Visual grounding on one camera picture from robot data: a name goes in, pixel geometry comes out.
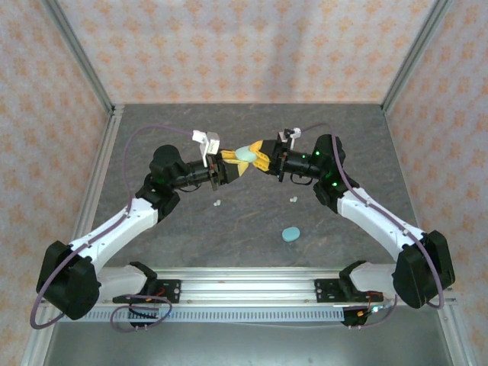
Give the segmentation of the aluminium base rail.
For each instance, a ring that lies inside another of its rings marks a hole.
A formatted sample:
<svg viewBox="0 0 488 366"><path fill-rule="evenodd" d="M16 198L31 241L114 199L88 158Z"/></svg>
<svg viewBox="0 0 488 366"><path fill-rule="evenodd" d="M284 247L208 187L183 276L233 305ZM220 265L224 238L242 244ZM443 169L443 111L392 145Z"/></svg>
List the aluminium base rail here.
<svg viewBox="0 0 488 366"><path fill-rule="evenodd" d="M37 293L73 319L94 306L114 303L118 296L138 297L151 279L181 281L179 304L271 306L278 303L318 303L314 281L340 278L342 271L321 268L175 268L153 271L139 262L122 268L66 266L56 273L42 270Z"/></svg>

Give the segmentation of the aluminium frame post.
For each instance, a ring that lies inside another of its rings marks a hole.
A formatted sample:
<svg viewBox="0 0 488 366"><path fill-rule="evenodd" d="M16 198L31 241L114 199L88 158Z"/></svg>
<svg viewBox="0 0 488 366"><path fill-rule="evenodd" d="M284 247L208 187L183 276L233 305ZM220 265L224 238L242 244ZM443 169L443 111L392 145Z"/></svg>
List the aluminium frame post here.
<svg viewBox="0 0 488 366"><path fill-rule="evenodd" d="M443 22L452 2L453 0L435 0L380 105L385 115L393 110L393 106Z"/></svg>
<svg viewBox="0 0 488 366"><path fill-rule="evenodd" d="M87 78L92 91L95 93L95 96L104 111L107 114L112 115L114 113L115 104L111 101L105 87L102 85L91 60L88 58L79 38L75 34L61 4L58 0L40 0L40 2L47 10L48 15L60 32L61 37L75 58L82 73Z"/></svg>

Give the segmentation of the grey sheet metal panel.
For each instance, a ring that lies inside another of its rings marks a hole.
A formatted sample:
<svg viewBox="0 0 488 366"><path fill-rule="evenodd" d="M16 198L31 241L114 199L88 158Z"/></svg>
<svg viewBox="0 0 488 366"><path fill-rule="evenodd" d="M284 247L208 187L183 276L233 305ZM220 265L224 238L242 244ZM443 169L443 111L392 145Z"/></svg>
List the grey sheet metal panel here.
<svg viewBox="0 0 488 366"><path fill-rule="evenodd" d="M452 366L438 320L395 315L372 329L166 323L121 334L62 323L43 366Z"/></svg>

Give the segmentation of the aluminium table side rail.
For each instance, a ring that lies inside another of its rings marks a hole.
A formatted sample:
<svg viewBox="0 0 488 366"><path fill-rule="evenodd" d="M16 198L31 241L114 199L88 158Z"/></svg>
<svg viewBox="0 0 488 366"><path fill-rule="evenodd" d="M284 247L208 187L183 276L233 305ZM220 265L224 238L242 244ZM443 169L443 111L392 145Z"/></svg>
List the aluminium table side rail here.
<svg viewBox="0 0 488 366"><path fill-rule="evenodd" d="M124 107L124 104L116 104L109 115L71 239L77 239L91 231ZM54 330L55 325L42 330L31 330L20 366L43 366Z"/></svg>
<svg viewBox="0 0 488 366"><path fill-rule="evenodd" d="M458 301L449 297L438 311L438 317L452 366L476 366Z"/></svg>

